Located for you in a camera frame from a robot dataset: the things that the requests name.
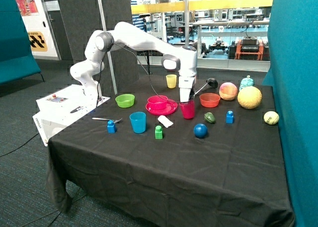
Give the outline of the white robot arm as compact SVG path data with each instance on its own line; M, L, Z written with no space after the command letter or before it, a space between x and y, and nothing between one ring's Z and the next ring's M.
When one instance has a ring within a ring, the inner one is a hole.
M70 69L72 77L81 83L87 99L96 101L100 96L99 84L93 76L104 69L104 55L125 46L135 51L162 53L164 68L179 73L180 102L188 102L192 98L197 74L197 50L190 45L172 46L127 22L119 22L113 30L94 31L84 51L86 59Z

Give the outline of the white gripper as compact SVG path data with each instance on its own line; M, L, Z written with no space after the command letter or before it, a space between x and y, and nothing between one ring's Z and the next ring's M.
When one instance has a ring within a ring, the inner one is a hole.
M179 87L179 97L180 102L188 102L195 97L195 86L196 77L195 76L180 76L178 87Z

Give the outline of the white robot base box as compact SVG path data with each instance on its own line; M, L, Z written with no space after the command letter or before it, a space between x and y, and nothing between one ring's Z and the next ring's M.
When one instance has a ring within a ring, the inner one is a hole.
M96 102L84 95L81 85L72 84L36 100L39 112L33 116L44 146L49 139L93 109Z

